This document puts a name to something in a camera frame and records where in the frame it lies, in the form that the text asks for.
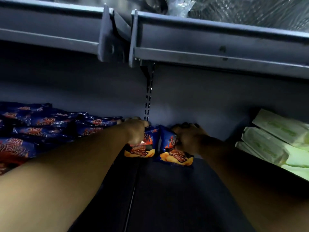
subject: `shelf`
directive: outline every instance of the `shelf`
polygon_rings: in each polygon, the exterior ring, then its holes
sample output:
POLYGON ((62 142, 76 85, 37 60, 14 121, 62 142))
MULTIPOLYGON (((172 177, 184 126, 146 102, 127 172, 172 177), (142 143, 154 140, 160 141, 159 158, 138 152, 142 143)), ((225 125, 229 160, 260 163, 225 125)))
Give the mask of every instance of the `shelf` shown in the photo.
POLYGON ((129 65, 158 61, 309 78, 309 34, 132 12, 129 65))
POLYGON ((127 61, 130 27, 107 6, 0 0, 0 19, 0 40, 96 54, 103 62, 127 61))

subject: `person's right arm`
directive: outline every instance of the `person's right arm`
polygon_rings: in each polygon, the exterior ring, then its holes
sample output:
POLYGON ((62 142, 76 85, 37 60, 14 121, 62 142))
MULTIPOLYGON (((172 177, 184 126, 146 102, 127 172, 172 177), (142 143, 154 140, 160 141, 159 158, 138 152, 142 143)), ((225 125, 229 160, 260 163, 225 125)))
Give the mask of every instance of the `person's right arm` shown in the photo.
POLYGON ((177 148, 203 157, 257 231, 309 231, 305 180, 208 136, 199 126, 186 124, 173 130, 181 141, 177 148))

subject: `forearm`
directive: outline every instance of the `forearm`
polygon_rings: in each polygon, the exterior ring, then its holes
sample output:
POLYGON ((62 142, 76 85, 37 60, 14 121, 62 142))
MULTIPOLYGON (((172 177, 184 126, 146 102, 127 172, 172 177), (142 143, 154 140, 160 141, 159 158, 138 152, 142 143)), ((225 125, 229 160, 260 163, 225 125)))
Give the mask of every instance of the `forearm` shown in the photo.
POLYGON ((300 193, 306 182, 208 136, 201 139, 199 152, 257 231, 296 232, 308 226, 308 204, 303 204, 307 199, 300 193), (292 214, 300 204, 302 211, 295 218, 292 214))
POLYGON ((122 125, 114 126, 43 154, 2 176, 0 231, 66 232, 127 142, 122 125))

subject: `person's left hand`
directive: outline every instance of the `person's left hand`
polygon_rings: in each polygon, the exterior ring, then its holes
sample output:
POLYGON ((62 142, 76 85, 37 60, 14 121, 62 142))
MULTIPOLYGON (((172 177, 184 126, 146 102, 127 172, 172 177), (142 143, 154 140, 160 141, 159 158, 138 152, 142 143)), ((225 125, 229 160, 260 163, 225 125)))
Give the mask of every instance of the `person's left hand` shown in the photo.
POLYGON ((141 120, 139 117, 127 119, 125 122, 119 124, 123 126, 128 134, 129 144, 138 144, 144 138, 145 127, 149 126, 148 121, 141 120))

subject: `metal pot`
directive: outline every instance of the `metal pot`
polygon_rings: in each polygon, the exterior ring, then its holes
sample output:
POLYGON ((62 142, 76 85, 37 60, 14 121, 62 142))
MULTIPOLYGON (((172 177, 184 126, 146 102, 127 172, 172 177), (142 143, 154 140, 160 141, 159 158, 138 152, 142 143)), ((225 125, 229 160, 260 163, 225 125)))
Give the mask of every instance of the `metal pot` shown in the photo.
POLYGON ((168 10, 167 0, 52 0, 60 3, 76 5, 103 6, 105 3, 114 8, 120 16, 131 23, 132 10, 140 10, 158 14, 166 14, 168 10))

